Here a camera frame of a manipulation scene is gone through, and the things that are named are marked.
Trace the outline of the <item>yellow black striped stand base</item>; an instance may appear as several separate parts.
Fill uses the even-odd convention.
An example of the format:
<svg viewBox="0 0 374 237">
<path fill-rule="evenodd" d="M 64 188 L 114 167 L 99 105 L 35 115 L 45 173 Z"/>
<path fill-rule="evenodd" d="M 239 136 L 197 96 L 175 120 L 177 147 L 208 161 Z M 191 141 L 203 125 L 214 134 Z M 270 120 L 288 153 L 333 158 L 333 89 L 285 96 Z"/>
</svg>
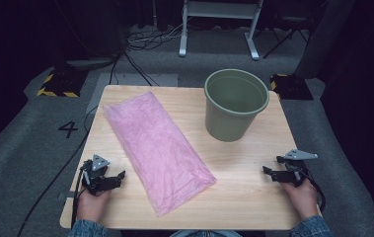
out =
<svg viewBox="0 0 374 237">
<path fill-rule="evenodd" d="M 306 81 L 293 74 L 273 74 L 269 81 L 272 91 L 280 100 L 314 100 Z"/>
<path fill-rule="evenodd" d="M 60 72 L 52 70 L 37 91 L 38 96 L 78 98 L 88 71 Z"/>
</svg>

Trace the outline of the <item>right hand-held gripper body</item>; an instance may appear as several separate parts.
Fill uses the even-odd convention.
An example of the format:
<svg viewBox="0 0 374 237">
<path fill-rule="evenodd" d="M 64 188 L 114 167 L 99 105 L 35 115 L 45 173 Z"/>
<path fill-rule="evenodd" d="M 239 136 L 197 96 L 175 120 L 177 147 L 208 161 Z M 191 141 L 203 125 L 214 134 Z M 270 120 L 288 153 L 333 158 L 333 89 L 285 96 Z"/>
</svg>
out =
<svg viewBox="0 0 374 237">
<path fill-rule="evenodd" d="M 305 160 L 317 159 L 318 155 L 306 151 L 292 149 L 283 156 L 285 168 L 293 175 L 295 187 L 299 187 L 306 179 L 312 181 L 311 173 L 305 165 Z"/>
</svg>

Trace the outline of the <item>person's lap in jeans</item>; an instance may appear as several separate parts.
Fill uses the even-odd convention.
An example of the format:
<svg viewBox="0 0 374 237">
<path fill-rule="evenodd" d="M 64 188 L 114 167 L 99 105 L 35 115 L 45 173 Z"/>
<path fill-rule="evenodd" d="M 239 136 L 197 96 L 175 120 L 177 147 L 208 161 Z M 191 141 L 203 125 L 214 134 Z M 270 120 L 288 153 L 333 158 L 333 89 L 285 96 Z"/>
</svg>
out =
<svg viewBox="0 0 374 237">
<path fill-rule="evenodd" d="M 179 230 L 170 237 L 243 237 L 235 231 L 226 230 Z"/>
</svg>

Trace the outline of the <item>person's left hand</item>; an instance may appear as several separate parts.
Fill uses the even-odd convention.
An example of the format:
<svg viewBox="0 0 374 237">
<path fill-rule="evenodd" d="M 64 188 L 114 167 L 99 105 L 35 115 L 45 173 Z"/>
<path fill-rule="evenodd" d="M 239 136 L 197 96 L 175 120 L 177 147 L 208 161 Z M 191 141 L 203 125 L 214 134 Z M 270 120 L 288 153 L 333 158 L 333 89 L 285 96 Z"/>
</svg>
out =
<svg viewBox="0 0 374 237">
<path fill-rule="evenodd" d="M 77 207 L 77 218 L 99 222 L 111 193 L 111 191 L 99 192 L 97 195 L 86 192 L 81 193 Z"/>
</svg>

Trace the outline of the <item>black tripod legs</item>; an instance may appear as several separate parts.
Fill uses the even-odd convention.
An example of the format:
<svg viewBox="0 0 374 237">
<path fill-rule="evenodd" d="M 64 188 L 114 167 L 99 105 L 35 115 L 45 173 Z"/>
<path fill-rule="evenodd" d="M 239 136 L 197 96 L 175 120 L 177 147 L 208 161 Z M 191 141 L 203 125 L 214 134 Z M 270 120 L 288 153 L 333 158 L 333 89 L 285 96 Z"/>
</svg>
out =
<svg viewBox="0 0 374 237">
<path fill-rule="evenodd" d="M 291 40 L 295 33 L 299 33 L 305 43 L 309 43 L 311 36 L 305 36 L 304 31 L 309 31 L 311 28 L 311 20 L 309 18 L 299 17 L 280 17 L 277 15 L 274 20 L 274 29 L 281 29 L 287 31 L 287 35 L 278 41 L 278 43 L 270 49 L 262 58 L 266 59 L 271 53 L 278 49 L 286 40 Z"/>
</svg>

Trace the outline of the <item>grey slanted column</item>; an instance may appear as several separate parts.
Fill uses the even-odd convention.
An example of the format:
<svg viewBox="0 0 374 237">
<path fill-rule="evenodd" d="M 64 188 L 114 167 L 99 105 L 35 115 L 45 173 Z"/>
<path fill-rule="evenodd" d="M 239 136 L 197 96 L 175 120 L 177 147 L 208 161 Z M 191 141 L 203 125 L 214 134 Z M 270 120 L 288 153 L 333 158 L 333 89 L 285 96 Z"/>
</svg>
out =
<svg viewBox="0 0 374 237">
<path fill-rule="evenodd" d="M 315 78 L 326 61 L 356 0 L 330 0 L 325 14 L 294 70 L 302 79 Z"/>
</svg>

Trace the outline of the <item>pink plastic bag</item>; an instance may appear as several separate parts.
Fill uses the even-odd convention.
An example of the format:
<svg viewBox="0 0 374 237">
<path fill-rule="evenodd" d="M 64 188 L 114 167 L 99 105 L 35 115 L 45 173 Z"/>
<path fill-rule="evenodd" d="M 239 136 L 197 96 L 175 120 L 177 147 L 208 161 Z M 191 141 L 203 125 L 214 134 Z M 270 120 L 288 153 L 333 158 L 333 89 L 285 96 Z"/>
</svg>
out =
<svg viewBox="0 0 374 237">
<path fill-rule="evenodd" d="M 216 183 L 153 93 L 105 105 L 104 112 L 158 216 Z"/>
</svg>

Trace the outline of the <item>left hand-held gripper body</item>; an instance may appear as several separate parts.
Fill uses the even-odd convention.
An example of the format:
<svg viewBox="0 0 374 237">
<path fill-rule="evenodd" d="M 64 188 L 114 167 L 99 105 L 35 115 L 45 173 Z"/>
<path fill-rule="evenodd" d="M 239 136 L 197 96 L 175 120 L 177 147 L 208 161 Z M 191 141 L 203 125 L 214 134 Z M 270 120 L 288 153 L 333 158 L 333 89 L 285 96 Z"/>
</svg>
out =
<svg viewBox="0 0 374 237">
<path fill-rule="evenodd" d="M 95 195 L 97 192 L 109 189 L 105 173 L 110 162 L 100 155 L 94 154 L 92 159 L 86 160 L 82 165 L 82 184 L 89 193 Z"/>
</svg>

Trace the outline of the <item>white metal stand frame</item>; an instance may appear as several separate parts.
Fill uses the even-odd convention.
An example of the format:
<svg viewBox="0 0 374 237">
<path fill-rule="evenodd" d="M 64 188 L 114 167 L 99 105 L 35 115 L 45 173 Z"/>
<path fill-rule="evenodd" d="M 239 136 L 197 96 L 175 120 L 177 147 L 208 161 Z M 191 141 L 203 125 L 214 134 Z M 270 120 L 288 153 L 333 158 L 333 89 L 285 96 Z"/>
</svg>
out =
<svg viewBox="0 0 374 237">
<path fill-rule="evenodd" d="M 196 0 L 184 0 L 183 6 L 183 28 L 180 40 L 179 56 L 187 55 L 187 21 L 189 17 L 207 17 L 251 20 L 250 30 L 244 33 L 251 58 L 259 60 L 260 56 L 254 43 L 254 34 L 261 14 L 264 0 L 256 3 L 222 3 L 222 2 L 199 2 Z"/>
</svg>

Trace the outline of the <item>green plastic bin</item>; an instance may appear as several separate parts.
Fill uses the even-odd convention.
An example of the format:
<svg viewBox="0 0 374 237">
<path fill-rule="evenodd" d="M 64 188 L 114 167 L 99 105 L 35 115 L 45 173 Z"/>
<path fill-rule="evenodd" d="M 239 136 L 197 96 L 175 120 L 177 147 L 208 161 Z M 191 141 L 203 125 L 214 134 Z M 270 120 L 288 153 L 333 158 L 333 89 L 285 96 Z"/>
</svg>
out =
<svg viewBox="0 0 374 237">
<path fill-rule="evenodd" d="M 269 92 L 254 74 L 240 69 L 218 70 L 205 80 L 205 127 L 220 141 L 241 139 L 268 105 Z"/>
</svg>

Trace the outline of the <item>person's right hand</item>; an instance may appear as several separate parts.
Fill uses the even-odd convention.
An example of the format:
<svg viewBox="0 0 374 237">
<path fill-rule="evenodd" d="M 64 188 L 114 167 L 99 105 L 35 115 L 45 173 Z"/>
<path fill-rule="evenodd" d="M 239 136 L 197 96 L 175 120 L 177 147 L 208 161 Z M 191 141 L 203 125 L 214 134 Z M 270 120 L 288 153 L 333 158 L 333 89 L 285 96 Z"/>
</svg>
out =
<svg viewBox="0 0 374 237">
<path fill-rule="evenodd" d="M 317 191 L 314 186 L 305 180 L 299 187 L 289 183 L 281 183 L 287 192 L 293 207 L 302 220 L 319 214 L 317 205 Z"/>
</svg>

